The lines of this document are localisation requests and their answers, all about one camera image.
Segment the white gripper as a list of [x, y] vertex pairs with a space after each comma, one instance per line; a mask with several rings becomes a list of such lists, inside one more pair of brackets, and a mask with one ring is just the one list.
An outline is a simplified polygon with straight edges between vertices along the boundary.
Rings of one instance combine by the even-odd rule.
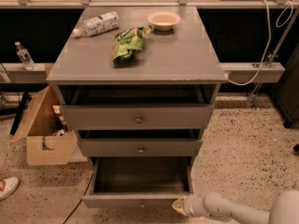
[[204, 217], [206, 215], [204, 198], [195, 194], [182, 196], [173, 201], [172, 208], [183, 216]]

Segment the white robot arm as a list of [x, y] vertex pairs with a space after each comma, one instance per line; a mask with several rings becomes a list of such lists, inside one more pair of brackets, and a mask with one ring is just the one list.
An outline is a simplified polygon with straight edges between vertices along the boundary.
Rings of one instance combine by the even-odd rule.
[[225, 199], [217, 192], [204, 196], [190, 194], [172, 203], [172, 207], [186, 217], [207, 217], [240, 224], [299, 224], [299, 191], [281, 192], [269, 212]]

